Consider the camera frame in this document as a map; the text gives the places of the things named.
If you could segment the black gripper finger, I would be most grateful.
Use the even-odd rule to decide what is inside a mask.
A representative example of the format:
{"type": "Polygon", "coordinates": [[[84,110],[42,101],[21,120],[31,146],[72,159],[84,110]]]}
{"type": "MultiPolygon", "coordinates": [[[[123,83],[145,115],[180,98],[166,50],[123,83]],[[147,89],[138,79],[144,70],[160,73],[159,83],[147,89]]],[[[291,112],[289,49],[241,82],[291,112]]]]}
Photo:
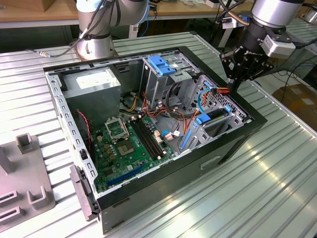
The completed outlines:
{"type": "Polygon", "coordinates": [[[235,47],[219,57],[228,78],[227,88],[230,92],[236,92],[243,81],[244,47],[235,47]]]}
{"type": "Polygon", "coordinates": [[[255,80],[268,71],[273,69],[271,61],[261,61],[259,59],[248,60],[245,62],[242,73],[242,80],[255,80]]]}

